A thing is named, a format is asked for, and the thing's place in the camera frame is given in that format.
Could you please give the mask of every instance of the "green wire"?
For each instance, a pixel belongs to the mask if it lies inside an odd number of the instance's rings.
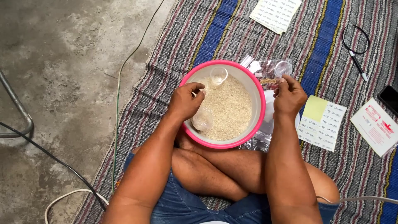
[[[159,7],[156,9],[155,13],[152,15],[152,18],[150,19],[145,32],[141,38],[140,43],[138,44],[138,46],[135,48],[135,50],[127,57],[127,59],[123,62],[122,66],[120,67],[120,71],[119,71],[119,76],[118,76],[118,84],[117,84],[117,95],[116,95],[116,130],[115,130],[115,150],[113,151],[113,165],[112,165],[112,193],[115,192],[115,166],[116,166],[116,152],[117,152],[117,137],[118,137],[118,127],[119,127],[119,93],[120,93],[120,75],[122,74],[122,70],[124,65],[126,64],[126,62],[128,61],[128,59],[131,58],[131,56],[137,51],[137,49],[140,47],[146,31],[149,28],[149,25],[151,24],[153,18],[155,17],[156,13],[158,12],[159,8],[162,6],[164,0],[162,0],[162,2],[160,3]]]

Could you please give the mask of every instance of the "smartphone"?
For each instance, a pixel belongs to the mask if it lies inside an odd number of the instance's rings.
[[[391,86],[385,86],[377,97],[387,106],[387,108],[398,116],[398,92],[396,90]]]

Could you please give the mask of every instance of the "crossed legs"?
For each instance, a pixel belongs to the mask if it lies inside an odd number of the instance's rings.
[[[249,192],[266,194],[263,184],[266,153],[240,149],[215,151],[195,143],[182,132],[176,141],[180,148],[173,151],[173,174],[188,191],[232,201],[246,197]],[[334,182],[311,164],[306,163],[306,167],[316,195],[332,202],[339,200],[340,194]]]

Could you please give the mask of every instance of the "striped rug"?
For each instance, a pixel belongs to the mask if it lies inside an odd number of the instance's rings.
[[[398,199],[396,150],[380,158],[361,138],[350,117],[385,85],[398,89],[398,1],[304,0],[288,32],[267,30],[249,18],[255,0],[177,0],[160,32],[147,69],[135,85],[119,120],[118,179],[129,151],[142,145],[165,113],[170,96],[193,67],[212,59],[240,62],[291,58],[294,77],[312,94],[348,107],[335,152],[301,142],[303,157],[327,173],[342,197],[377,195]],[[358,75],[341,36],[347,25],[357,24],[370,36],[371,47],[359,62],[369,74]],[[356,34],[351,44],[361,47]],[[111,197],[112,151],[95,175],[94,188]],[[220,209],[227,201],[205,198],[209,208]],[[343,203],[333,223],[396,223],[398,206],[361,201]],[[98,223],[102,210],[92,195],[84,198],[74,223]]]

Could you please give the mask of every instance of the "blue stripe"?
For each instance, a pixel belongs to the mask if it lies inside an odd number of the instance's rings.
[[[318,38],[315,42],[314,50],[308,60],[307,66],[301,80],[301,86],[305,93],[310,96],[315,94],[316,86],[322,69],[325,66],[326,59],[329,55],[330,47],[333,42],[333,36],[337,28],[340,17],[340,10],[343,4],[342,0],[328,1],[325,10],[325,16],[321,21],[318,32]],[[304,107],[300,110],[300,116],[304,111]]]
[[[213,58],[224,29],[230,20],[237,3],[237,0],[223,0],[221,2],[219,9],[207,30],[206,37],[199,48],[193,67],[202,64],[203,62],[210,61]]]
[[[398,200],[398,153],[392,159],[391,173],[388,179],[389,185],[386,189],[387,198]],[[383,213],[380,216],[380,223],[396,223],[398,215],[398,205],[383,203]]]

